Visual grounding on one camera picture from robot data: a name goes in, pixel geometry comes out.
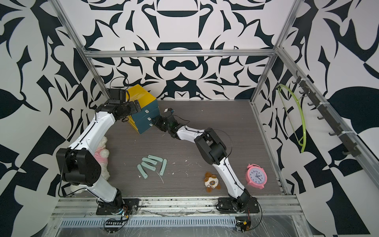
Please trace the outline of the teal drawer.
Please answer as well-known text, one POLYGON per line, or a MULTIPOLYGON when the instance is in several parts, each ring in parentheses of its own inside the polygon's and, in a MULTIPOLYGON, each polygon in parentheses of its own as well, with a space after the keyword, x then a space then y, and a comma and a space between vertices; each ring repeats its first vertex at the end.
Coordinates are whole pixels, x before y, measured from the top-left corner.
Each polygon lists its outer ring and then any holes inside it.
POLYGON ((132 115, 132 118, 135 122, 141 120, 145 116, 154 118, 159 115, 159 104, 156 99, 150 101, 149 103, 147 103, 147 100, 145 101, 143 99, 139 99, 138 102, 140 104, 141 111, 132 115))
POLYGON ((155 125, 155 121, 159 119, 160 115, 146 115, 135 122, 138 133, 143 134, 155 125))

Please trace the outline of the mint folding knife top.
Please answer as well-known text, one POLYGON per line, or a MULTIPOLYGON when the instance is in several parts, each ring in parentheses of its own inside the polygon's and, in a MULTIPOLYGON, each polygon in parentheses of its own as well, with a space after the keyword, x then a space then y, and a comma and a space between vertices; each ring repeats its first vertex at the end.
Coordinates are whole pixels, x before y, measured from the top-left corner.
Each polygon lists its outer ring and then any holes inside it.
POLYGON ((163 158, 153 156, 153 155, 148 155, 148 158, 157 162, 163 162, 163 158))

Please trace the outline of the mint folding knife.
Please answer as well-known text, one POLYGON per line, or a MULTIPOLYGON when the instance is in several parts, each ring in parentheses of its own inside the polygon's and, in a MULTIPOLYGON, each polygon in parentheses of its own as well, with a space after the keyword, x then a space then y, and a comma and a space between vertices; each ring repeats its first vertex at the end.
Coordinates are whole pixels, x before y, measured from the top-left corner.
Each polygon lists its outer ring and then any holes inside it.
POLYGON ((167 159, 164 159, 162 161, 162 166, 161 166, 161 169, 160 169, 160 172, 159 172, 160 176, 164 175, 165 170, 166 170, 166 166, 167 166, 167 159))
POLYGON ((148 155, 148 158, 157 162, 163 162, 163 158, 153 156, 153 155, 148 155))
POLYGON ((149 164, 152 164, 154 166, 157 165, 157 163, 158 163, 157 161, 149 159, 149 158, 142 158, 142 161, 149 163, 149 164))
POLYGON ((144 167, 144 168, 147 168, 149 170, 152 170, 152 171, 156 171, 156 167, 153 166, 153 165, 149 165, 148 163, 146 162, 141 162, 141 166, 144 167))
POLYGON ((148 175, 147 175, 147 173, 144 171, 144 169, 142 168, 142 165, 141 165, 141 164, 138 164, 138 165, 137 165, 137 169, 139 170, 139 172, 141 173, 141 176, 142 176, 144 179, 147 179, 147 178, 148 178, 148 175))

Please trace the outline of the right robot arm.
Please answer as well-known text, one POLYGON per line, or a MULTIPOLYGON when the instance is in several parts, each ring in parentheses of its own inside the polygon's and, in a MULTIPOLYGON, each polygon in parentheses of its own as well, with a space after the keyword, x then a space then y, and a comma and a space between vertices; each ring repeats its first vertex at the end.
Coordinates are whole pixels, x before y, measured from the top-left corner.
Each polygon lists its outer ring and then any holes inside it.
POLYGON ((231 167, 227 147, 214 129, 195 129, 179 123, 174 118, 173 110, 158 115, 152 121, 159 130, 168 132, 171 137, 194 143, 202 158, 217 170, 226 185, 232 210, 242 212, 247 208, 251 196, 231 167))

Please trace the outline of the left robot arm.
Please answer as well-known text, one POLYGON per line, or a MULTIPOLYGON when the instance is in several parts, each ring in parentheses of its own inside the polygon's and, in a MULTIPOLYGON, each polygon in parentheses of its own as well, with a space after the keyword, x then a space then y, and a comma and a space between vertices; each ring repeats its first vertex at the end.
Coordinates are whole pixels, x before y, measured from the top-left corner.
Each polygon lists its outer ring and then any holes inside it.
POLYGON ((113 124, 141 111, 137 100, 107 100, 96 110, 84 132, 68 148, 61 148, 56 159, 61 180, 79 186, 93 194, 103 206, 121 209, 121 192, 108 183, 101 174, 95 153, 102 138, 113 124))

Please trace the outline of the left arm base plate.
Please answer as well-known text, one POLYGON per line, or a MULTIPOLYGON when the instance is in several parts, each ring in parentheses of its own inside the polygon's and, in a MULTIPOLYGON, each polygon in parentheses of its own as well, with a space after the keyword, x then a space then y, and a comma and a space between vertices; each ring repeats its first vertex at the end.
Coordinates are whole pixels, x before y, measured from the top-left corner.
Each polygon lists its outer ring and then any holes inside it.
POLYGON ((97 201, 96 215, 128 215, 136 212, 139 208, 139 198, 123 198, 121 202, 97 201))

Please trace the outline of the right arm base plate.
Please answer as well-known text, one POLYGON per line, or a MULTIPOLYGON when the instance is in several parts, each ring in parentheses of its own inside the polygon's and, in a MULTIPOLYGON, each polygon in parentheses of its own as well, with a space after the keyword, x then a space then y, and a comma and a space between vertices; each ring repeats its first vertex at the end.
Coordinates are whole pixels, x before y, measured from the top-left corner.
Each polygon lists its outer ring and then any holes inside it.
POLYGON ((235 213, 259 213, 260 206, 255 197, 248 197, 246 200, 237 200, 231 197, 218 198, 216 209, 221 214, 235 214, 235 213))

